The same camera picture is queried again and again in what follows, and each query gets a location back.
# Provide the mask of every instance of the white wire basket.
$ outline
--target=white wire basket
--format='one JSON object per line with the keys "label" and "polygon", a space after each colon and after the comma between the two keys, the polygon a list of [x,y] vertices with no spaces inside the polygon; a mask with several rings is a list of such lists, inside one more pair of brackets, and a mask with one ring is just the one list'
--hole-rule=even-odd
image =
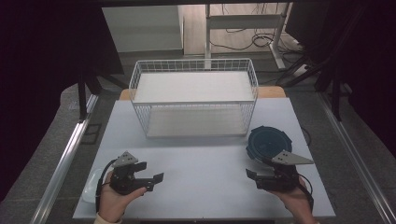
{"label": "white wire basket", "polygon": [[146,137],[246,135],[257,100],[250,59],[138,61],[129,93]]}

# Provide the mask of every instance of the white wall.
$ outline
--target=white wall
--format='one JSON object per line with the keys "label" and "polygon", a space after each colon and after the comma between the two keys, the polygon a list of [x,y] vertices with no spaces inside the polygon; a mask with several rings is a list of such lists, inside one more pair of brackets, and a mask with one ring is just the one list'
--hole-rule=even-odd
{"label": "white wall", "polygon": [[102,10],[118,52],[182,49],[177,6]]}

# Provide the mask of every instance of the white table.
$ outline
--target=white table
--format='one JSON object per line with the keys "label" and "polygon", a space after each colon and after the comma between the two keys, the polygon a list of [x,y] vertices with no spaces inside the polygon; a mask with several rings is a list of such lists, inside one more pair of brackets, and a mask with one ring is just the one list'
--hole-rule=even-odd
{"label": "white table", "polygon": [[[312,159],[289,98],[259,99],[250,129],[271,126],[284,131],[292,152]],[[128,150],[148,169],[137,178],[164,172],[154,191],[133,201],[123,218],[140,220],[274,219],[291,213],[274,195],[256,189],[245,169],[268,174],[268,167],[246,153],[246,137],[147,139],[131,102],[117,101],[106,127],[92,173]],[[314,187],[315,217],[334,217],[334,211],[315,164],[299,165]],[[94,203],[78,202],[74,218],[94,218]]]}

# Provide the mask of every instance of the human hand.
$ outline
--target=human hand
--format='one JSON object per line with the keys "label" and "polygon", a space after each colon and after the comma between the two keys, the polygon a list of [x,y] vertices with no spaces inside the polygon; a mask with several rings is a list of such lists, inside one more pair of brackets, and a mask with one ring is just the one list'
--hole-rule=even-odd
{"label": "human hand", "polygon": [[107,222],[117,222],[121,219],[126,206],[142,196],[147,189],[140,188],[134,190],[130,194],[120,195],[113,188],[109,186],[112,171],[108,172],[105,184],[102,186],[102,193],[100,198],[99,216]]}
{"label": "human hand", "polygon": [[[305,182],[299,177],[300,184],[305,188]],[[294,219],[301,224],[318,223],[312,216],[311,208],[305,194],[298,188],[288,192],[269,191],[275,194],[293,214]]]}

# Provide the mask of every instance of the sleeve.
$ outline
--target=sleeve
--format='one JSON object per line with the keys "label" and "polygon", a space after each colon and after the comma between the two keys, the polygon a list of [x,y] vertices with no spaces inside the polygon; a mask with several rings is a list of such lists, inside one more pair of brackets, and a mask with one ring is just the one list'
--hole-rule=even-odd
{"label": "sleeve", "polygon": [[96,213],[96,220],[93,222],[93,224],[121,224],[122,219],[118,222],[108,222],[104,219],[102,219],[98,213]]}

